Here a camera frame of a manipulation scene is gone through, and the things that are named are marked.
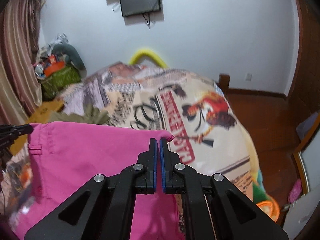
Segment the pink pants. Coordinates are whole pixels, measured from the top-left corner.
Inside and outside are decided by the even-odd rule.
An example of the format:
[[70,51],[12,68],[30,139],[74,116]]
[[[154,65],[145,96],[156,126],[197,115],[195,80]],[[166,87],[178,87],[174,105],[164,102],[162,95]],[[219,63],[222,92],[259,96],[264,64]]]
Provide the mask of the pink pants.
[[[97,174],[112,176],[136,163],[149,148],[150,139],[174,138],[168,131],[51,122],[33,124],[28,137],[35,202],[19,216],[15,233],[23,239],[27,231]],[[138,195],[131,239],[184,239],[179,228],[173,195],[161,189],[153,195]]]

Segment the wooden laptop tray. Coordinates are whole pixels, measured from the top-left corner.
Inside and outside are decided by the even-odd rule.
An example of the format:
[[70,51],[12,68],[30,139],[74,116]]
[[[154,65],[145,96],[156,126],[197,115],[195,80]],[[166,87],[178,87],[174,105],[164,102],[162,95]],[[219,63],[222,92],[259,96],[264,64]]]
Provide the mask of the wooden laptop tray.
[[[44,102],[31,116],[27,119],[25,124],[40,123],[46,124],[50,119],[52,112],[60,112],[64,108],[64,101],[53,100]],[[27,135],[23,135],[15,140],[14,144],[10,146],[10,152],[15,156],[22,149],[23,145],[27,142]]]

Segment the striped red curtain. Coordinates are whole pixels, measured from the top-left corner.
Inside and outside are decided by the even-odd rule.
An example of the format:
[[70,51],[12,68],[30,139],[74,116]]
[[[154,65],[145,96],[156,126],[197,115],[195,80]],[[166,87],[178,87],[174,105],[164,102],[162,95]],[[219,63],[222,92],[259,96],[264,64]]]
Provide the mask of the striped red curtain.
[[34,64],[42,0],[10,0],[1,12],[1,124],[21,125],[42,104]]

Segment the orange yellow blanket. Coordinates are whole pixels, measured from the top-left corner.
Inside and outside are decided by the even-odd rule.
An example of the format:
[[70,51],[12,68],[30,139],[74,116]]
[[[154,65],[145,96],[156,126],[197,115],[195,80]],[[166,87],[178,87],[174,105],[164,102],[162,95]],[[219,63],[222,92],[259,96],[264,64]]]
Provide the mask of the orange yellow blanket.
[[276,222],[280,215],[280,208],[277,201],[264,188],[259,159],[252,139],[247,139],[246,147],[249,153],[251,177],[253,180],[253,202]]

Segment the newspaper print bed cover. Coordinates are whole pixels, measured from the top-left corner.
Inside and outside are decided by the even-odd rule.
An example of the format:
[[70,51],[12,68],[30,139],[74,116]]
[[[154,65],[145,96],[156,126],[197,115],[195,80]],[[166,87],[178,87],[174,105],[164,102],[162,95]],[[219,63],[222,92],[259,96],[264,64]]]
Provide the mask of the newspaper print bed cover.
[[[214,81],[187,70],[115,64],[63,94],[62,112],[84,114],[86,105],[108,111],[108,125],[165,130],[169,148],[197,172],[220,172],[253,200],[247,139],[251,139]],[[28,141],[7,165],[1,210],[15,233],[18,218],[35,202]]]

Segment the orange box in basket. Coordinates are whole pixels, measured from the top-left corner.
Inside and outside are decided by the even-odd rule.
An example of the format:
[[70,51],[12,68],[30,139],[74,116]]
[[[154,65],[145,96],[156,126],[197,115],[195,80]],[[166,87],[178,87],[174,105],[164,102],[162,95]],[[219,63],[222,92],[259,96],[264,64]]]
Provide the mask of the orange box in basket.
[[61,70],[62,68],[65,67],[65,63],[63,61],[60,61],[60,62],[56,62],[56,63],[53,63],[51,64],[50,66],[46,67],[43,71],[44,75],[46,77],[49,77],[51,76],[53,73]]

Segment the olive green garment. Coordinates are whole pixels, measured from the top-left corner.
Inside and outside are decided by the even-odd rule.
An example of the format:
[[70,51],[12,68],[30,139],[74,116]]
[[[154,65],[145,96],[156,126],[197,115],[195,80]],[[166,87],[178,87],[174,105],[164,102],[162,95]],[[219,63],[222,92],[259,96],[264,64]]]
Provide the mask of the olive green garment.
[[108,125],[111,117],[108,111],[101,111],[95,108],[93,105],[86,105],[84,114],[77,113],[64,113],[64,112],[52,112],[48,122],[76,122],[82,124],[95,124],[95,125]]

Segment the white suitcase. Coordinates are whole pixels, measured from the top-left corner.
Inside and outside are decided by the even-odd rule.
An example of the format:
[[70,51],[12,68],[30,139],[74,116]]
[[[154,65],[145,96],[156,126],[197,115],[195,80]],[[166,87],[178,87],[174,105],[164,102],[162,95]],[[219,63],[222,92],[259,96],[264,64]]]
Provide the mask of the white suitcase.
[[319,185],[290,205],[283,225],[289,239],[294,239],[306,226],[319,203]]

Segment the grey plush toy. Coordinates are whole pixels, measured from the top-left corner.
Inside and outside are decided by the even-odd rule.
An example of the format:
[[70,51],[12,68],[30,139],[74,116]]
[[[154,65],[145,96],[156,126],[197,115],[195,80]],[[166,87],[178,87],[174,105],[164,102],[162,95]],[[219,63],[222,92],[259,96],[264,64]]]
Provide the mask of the grey plush toy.
[[86,67],[84,62],[82,61],[80,55],[78,54],[77,50],[68,43],[63,44],[56,44],[53,46],[52,54],[54,55],[66,55],[66,62],[73,64],[73,66],[77,70],[85,70]]

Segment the wooden door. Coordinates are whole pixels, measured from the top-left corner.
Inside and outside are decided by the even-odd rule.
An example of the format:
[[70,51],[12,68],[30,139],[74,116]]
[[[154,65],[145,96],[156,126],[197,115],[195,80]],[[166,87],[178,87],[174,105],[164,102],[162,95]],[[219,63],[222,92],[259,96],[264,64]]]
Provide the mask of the wooden door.
[[319,110],[319,17],[306,0],[296,0],[299,46],[289,99],[306,111]]

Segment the yellow headboard cushion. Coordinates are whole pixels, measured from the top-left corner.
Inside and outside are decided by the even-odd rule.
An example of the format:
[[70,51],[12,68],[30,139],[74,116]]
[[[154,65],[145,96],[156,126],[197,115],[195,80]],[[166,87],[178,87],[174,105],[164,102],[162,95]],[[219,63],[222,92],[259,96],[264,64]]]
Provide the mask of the yellow headboard cushion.
[[138,64],[143,58],[150,59],[159,68],[168,68],[167,64],[162,60],[162,58],[159,55],[157,55],[154,51],[148,48],[142,48],[137,50],[129,60],[129,64]]

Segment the wall power socket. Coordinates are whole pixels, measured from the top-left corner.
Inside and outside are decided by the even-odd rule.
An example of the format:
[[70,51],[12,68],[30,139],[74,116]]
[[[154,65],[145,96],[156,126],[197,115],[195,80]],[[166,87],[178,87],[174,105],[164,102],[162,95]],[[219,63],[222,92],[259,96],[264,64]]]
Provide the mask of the wall power socket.
[[246,81],[251,81],[251,79],[252,79],[252,74],[247,73],[245,80],[246,80]]

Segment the small black wall monitor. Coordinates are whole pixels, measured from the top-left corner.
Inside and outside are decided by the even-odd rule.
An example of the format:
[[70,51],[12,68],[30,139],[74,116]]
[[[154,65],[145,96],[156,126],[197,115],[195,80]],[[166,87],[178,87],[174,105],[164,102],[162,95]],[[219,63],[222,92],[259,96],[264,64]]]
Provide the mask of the small black wall monitor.
[[120,0],[123,17],[148,14],[161,10],[160,0]]

